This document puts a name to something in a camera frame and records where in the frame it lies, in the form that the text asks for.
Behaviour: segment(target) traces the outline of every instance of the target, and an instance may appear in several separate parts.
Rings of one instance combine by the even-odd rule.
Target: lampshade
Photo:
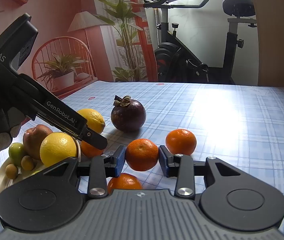
[[[94,15],[90,14],[87,11],[80,12],[74,16],[68,32],[77,31],[93,26],[101,26],[101,25],[108,25],[108,24],[96,18]]]

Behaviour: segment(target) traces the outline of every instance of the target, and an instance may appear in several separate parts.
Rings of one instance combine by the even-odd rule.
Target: table
[[[146,108],[146,122],[140,131],[124,134],[110,120],[114,95],[130,95]],[[97,81],[63,99],[74,110],[93,108],[99,111],[106,127],[106,152],[128,145],[136,138],[148,138],[165,145],[166,135],[186,128],[197,138],[194,160],[216,156],[241,170],[278,188],[284,194],[284,88],[248,87],[184,83],[108,83]],[[23,132],[40,119],[23,125],[14,141],[21,142]],[[0,166],[8,152],[0,153]],[[145,189],[175,187],[174,178],[163,177],[157,164],[145,172],[123,172],[136,176]],[[196,178],[196,192],[202,192],[202,177]],[[82,177],[79,190],[86,191],[87,177]],[[284,232],[284,220],[280,227]]]

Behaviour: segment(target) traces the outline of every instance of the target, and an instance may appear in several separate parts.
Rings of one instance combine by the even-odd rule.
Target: white plant pot
[[[72,86],[74,84],[74,74],[73,72],[70,72],[69,74],[66,74],[64,76],[54,78],[53,83],[57,90]]]

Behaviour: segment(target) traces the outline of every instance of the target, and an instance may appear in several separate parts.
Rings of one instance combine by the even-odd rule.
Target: exercise bike seat
[[[223,11],[235,17],[250,17],[255,15],[253,0],[224,0]]]

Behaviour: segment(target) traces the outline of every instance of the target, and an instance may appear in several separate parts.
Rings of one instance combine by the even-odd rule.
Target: mangosteen calyx
[[[128,106],[131,103],[131,97],[125,96],[124,98],[120,98],[118,96],[114,97],[114,106]]]

